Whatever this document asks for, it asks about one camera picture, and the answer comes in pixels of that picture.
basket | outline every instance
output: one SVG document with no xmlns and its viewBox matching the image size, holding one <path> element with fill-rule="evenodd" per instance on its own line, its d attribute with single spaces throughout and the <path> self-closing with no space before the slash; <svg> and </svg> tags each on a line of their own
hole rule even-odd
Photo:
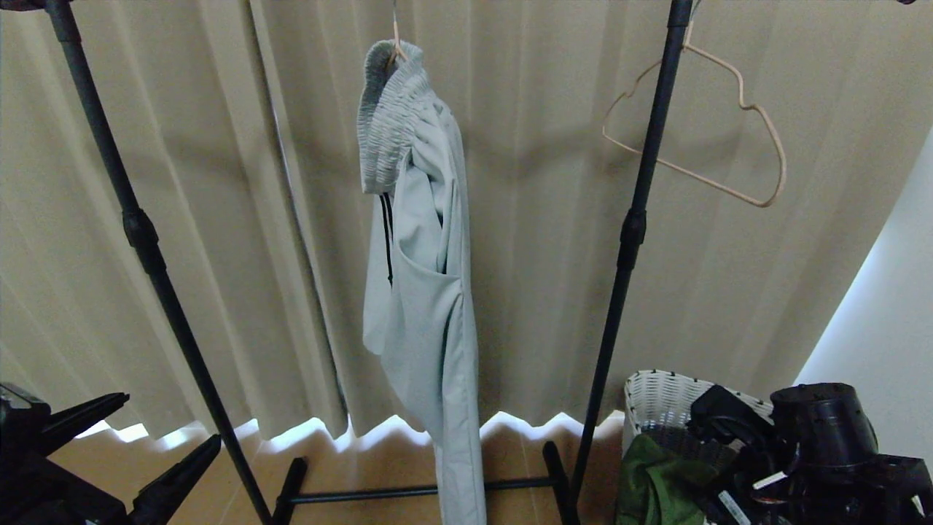
<svg viewBox="0 0 933 525">
<path fill-rule="evenodd" d="M 625 427 L 622 432 L 622 455 L 640 433 L 651 436 L 682 458 L 700 460 L 722 470 L 735 459 L 736 442 L 724 446 L 715 441 L 700 443 L 687 432 L 690 405 L 715 383 L 663 370 L 635 372 L 625 381 Z M 727 389 L 755 412 L 771 422 L 772 406 L 739 391 Z"/>
</svg>

elastic waistband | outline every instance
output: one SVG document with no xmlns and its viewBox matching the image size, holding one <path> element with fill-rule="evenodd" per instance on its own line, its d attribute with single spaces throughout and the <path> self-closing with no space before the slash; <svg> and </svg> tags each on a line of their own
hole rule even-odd
<svg viewBox="0 0 933 525">
<path fill-rule="evenodd" d="M 386 69 L 395 43 L 376 42 L 366 56 L 366 87 L 356 117 L 360 147 L 360 178 L 364 193 L 395 188 L 398 163 L 411 147 L 418 111 L 434 95 L 423 66 L 420 48 L 401 43 L 408 60 Z"/>
</svg>

drawstring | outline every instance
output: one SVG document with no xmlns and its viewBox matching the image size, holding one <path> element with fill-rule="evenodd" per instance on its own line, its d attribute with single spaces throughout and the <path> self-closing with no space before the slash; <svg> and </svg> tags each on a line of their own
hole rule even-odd
<svg viewBox="0 0 933 525">
<path fill-rule="evenodd" d="M 392 236 L 395 229 L 392 224 L 392 201 L 389 200 L 388 193 L 379 195 L 379 203 L 383 205 L 383 229 L 385 230 L 385 264 L 389 268 L 389 286 L 392 286 Z"/>
</svg>

white wall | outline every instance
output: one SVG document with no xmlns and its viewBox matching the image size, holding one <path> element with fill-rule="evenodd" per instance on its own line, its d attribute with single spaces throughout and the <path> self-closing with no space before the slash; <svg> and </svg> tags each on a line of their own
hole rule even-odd
<svg viewBox="0 0 933 525">
<path fill-rule="evenodd" d="M 882 452 L 933 461 L 933 133 L 798 383 L 856 387 Z"/>
</svg>

beige curtain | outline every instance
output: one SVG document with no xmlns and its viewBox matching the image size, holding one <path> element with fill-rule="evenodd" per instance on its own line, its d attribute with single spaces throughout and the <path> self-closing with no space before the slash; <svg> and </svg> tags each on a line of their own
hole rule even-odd
<svg viewBox="0 0 933 525">
<path fill-rule="evenodd" d="M 400 410 L 361 344 L 371 197 L 355 142 L 362 60 L 392 34 L 391 5 L 75 5 L 228 410 L 267 436 L 310 417 L 339 433 L 347 412 L 362 433 Z M 637 169 L 598 122 L 660 56 L 667 8 L 398 3 L 464 133 L 486 416 L 583 414 Z M 793 380 L 933 123 L 930 9 L 704 0 L 696 20 L 694 44 L 771 113 L 787 190 L 758 210 L 659 167 L 606 408 L 640 368 L 756 395 Z M 5 14 L 3 53 L 0 373 L 59 406 L 128 391 L 115 425 L 207 421 L 45 16 Z M 640 143 L 654 78 L 613 135 Z M 685 55 L 661 155 L 765 195 L 776 160 L 734 99 L 728 73 Z"/>
</svg>

